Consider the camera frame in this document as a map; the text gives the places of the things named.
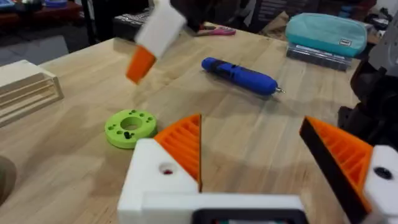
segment green ring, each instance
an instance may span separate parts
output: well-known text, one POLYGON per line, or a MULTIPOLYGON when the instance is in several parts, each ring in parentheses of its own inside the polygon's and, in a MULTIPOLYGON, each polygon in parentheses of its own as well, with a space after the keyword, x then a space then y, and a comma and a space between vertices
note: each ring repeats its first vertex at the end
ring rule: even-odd
POLYGON ((155 116, 143 110, 122 110, 105 124, 106 139, 121 149, 134 149, 138 139, 152 138, 156 133, 155 116))

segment blue screwdriver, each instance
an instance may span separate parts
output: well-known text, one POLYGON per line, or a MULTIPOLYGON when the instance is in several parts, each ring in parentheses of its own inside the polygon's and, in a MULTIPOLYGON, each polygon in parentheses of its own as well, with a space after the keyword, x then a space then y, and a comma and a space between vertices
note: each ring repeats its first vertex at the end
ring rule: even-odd
POLYGON ((240 67, 223 60, 208 57, 201 62, 201 66, 211 74, 229 80, 245 89, 260 95, 271 95, 275 92, 286 93, 278 87, 278 83, 263 73, 240 67))

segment white and orange object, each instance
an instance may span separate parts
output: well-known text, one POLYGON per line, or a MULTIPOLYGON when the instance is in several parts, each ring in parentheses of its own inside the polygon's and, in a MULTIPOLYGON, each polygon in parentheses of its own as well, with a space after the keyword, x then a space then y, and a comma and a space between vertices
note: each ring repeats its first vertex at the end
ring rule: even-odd
POLYGON ((201 116, 196 114, 169 126, 154 139, 138 140, 119 200, 120 224, 189 224, 193 214, 204 208, 293 210, 299 211, 305 222, 291 223, 307 223, 297 195, 201 193, 200 131, 201 116))
POLYGON ((398 153, 306 116, 300 135, 350 224, 398 224, 398 153))
POLYGON ((139 83, 178 37, 186 22, 186 18, 172 7, 169 0, 159 1, 136 35, 137 49, 127 69, 127 78, 139 83))

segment teal pencil case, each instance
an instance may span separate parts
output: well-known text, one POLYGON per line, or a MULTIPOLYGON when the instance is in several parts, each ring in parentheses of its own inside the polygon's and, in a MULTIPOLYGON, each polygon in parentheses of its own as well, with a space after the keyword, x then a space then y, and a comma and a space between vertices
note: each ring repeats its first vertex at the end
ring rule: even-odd
POLYGON ((290 43, 347 57, 354 57, 365 49, 367 36, 362 22, 325 14, 299 14, 292 17, 286 27, 290 43))

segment wooden tabletop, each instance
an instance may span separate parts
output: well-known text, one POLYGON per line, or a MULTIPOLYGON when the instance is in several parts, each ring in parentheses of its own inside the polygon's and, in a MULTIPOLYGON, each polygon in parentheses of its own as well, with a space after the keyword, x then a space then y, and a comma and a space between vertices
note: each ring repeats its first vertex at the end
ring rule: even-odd
POLYGON ((117 223, 132 151, 111 146, 104 124, 128 108, 154 114, 159 129, 202 113, 205 192, 299 194, 310 223, 343 223, 299 127, 304 115, 336 124, 339 107, 357 103, 349 86, 357 61, 337 72, 287 59, 285 42, 259 35, 182 34, 135 86, 124 76, 134 48, 112 39, 42 65, 65 98, 0 129, 0 156, 16 170, 1 223, 117 223), (266 73, 287 93, 261 98, 213 78, 201 69, 206 57, 266 73))

